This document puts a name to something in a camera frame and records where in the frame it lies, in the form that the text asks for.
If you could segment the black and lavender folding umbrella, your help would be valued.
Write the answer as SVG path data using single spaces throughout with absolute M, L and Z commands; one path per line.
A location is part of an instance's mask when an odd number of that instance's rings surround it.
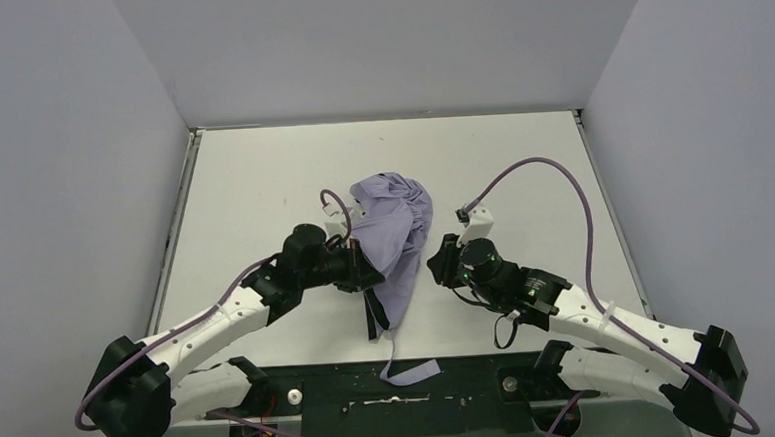
M 352 237 L 384 281 L 362 292 L 369 340 L 396 332 L 412 300 L 422 252 L 433 221 L 433 199 L 417 180 L 396 172 L 375 174 L 350 187 L 361 207 Z

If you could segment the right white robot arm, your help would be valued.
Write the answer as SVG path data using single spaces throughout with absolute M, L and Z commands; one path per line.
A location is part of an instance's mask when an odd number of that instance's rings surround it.
M 574 393 L 643 399 L 711 437 L 740 430 L 748 369 L 726 329 L 691 330 L 636 315 L 564 277 L 502 258 L 485 237 L 462 243 L 445 235 L 427 267 L 438 285 L 470 289 L 470 304 L 513 329 L 531 325 L 555 334 L 535 366 L 541 378 Z

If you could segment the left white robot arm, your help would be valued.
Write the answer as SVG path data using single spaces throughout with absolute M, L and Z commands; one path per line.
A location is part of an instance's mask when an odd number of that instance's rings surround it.
M 334 285 L 361 292 L 384 280 L 359 240 L 297 225 L 279 252 L 239 273 L 211 307 L 138 342 L 123 335 L 110 343 L 74 414 L 75 426 L 106 437 L 162 437 L 183 419 L 236 408 L 256 387 L 254 366 L 238 357 L 199 372 L 201 363 L 274 324 L 307 290 Z

